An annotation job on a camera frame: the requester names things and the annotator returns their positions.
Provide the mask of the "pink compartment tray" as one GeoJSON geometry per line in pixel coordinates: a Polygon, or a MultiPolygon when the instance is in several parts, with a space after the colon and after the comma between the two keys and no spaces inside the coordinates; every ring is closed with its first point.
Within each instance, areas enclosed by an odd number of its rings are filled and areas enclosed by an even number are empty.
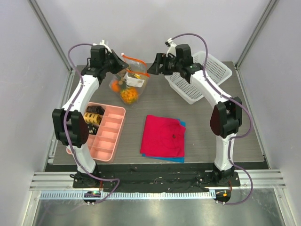
{"type": "Polygon", "coordinates": [[[103,118],[95,135],[89,135],[87,146],[94,160],[112,163],[126,119],[126,110],[120,106],[90,102],[88,106],[104,109],[103,118]]]}

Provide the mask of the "black white rolled cloth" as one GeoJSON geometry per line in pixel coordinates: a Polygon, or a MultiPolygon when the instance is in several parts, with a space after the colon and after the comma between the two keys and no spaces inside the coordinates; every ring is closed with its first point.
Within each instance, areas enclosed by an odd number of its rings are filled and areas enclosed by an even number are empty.
{"type": "Polygon", "coordinates": [[[99,127],[92,123],[88,123],[87,128],[88,128],[89,134],[96,135],[99,127]]]}

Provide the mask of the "dark brown rolled cloth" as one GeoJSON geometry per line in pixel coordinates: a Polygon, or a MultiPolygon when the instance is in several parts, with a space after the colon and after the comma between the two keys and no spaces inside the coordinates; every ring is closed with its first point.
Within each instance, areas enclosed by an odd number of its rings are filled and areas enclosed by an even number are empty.
{"type": "Polygon", "coordinates": [[[94,113],[98,115],[103,115],[104,114],[104,109],[99,106],[99,105],[90,105],[86,109],[87,113],[94,113]]]}

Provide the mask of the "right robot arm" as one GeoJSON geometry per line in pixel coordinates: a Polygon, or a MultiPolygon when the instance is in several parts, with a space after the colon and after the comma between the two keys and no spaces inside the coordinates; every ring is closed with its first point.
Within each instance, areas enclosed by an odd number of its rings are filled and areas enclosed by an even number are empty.
{"type": "Polygon", "coordinates": [[[214,77],[210,67],[215,61],[216,58],[205,51],[192,54],[189,45],[171,43],[166,53],[156,54],[147,72],[165,76],[178,74],[209,102],[213,109],[210,128],[216,136],[216,158],[210,178],[212,183],[223,186],[234,177],[232,144],[242,125],[242,108],[240,98],[232,98],[218,86],[222,80],[214,77]]]}

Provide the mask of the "clear zip top bag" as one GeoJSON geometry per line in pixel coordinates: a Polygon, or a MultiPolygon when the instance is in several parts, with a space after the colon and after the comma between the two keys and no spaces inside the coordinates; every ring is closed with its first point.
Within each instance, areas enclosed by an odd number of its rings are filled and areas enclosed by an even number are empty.
{"type": "MultiPolygon", "coordinates": [[[[147,73],[147,64],[140,59],[129,57],[129,56],[125,55],[124,53],[121,53],[121,56],[122,56],[124,62],[126,62],[128,64],[128,67],[126,69],[127,73],[125,75],[126,82],[124,82],[122,85],[120,85],[120,92],[123,89],[126,89],[128,87],[135,87],[138,90],[139,98],[140,98],[140,96],[143,93],[144,89],[146,88],[146,85],[150,78],[150,75],[147,73]]],[[[110,89],[111,89],[111,83],[115,80],[118,81],[117,75],[114,75],[112,80],[110,81],[110,84],[109,84],[110,89]]],[[[119,93],[115,92],[115,94],[117,94],[117,96],[119,96],[121,98],[120,92],[119,93]]]]}

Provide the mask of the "white plastic basket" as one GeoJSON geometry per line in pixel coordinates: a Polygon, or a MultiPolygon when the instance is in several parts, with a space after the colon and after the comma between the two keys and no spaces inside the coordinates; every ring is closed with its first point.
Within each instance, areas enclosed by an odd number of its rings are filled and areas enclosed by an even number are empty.
{"type": "Polygon", "coordinates": [[[205,70],[196,72],[191,77],[189,84],[179,73],[173,73],[170,76],[165,76],[170,87],[179,94],[188,104],[193,104],[205,97],[211,106],[214,106],[219,101],[225,102],[230,97],[223,91],[219,85],[225,82],[232,75],[224,63],[208,55],[205,70]]]}

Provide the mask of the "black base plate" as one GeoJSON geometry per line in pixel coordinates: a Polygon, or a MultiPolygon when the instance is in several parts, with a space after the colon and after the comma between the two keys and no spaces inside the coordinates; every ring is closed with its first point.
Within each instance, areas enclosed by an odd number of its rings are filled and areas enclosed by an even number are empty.
{"type": "Polygon", "coordinates": [[[102,178],[118,178],[117,193],[190,193],[210,187],[244,186],[255,181],[252,170],[266,170],[265,162],[244,162],[247,172],[216,180],[211,163],[99,164],[102,178]]]}

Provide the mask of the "fake brown longan bunch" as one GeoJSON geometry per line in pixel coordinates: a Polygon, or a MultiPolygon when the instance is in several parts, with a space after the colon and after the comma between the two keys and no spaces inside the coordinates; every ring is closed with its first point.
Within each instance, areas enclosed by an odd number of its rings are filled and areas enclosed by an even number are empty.
{"type": "Polygon", "coordinates": [[[119,73],[117,73],[117,79],[118,79],[118,84],[119,85],[122,85],[124,82],[126,82],[126,79],[125,79],[126,73],[127,73],[126,69],[124,69],[124,70],[120,71],[119,73]]]}

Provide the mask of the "fake orange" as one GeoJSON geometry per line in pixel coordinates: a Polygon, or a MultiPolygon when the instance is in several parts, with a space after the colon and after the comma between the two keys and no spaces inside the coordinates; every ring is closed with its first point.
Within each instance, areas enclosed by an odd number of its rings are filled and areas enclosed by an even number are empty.
{"type": "Polygon", "coordinates": [[[117,93],[120,92],[120,85],[119,85],[119,82],[118,82],[117,80],[115,80],[115,81],[113,81],[113,82],[111,83],[111,90],[112,90],[113,92],[117,92],[117,93]]]}

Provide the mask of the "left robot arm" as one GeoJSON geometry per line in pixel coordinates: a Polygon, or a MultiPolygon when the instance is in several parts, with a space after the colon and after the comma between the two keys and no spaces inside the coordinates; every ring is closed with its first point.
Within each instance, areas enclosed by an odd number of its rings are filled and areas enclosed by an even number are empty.
{"type": "Polygon", "coordinates": [[[89,44],[90,56],[82,71],[74,67],[79,82],[68,101],[52,112],[55,137],[71,150],[77,170],[84,173],[84,183],[94,188],[100,176],[95,172],[96,162],[87,146],[88,127],[84,112],[92,95],[100,87],[107,73],[117,74],[128,67],[113,49],[104,43],[89,44]]]}

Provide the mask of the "fake pineapple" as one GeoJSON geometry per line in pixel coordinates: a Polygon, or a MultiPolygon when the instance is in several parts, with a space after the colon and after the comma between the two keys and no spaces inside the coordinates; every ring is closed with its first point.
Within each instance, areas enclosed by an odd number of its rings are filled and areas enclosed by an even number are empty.
{"type": "Polygon", "coordinates": [[[138,100],[139,93],[135,87],[128,87],[120,92],[120,96],[126,104],[132,104],[138,100]]]}

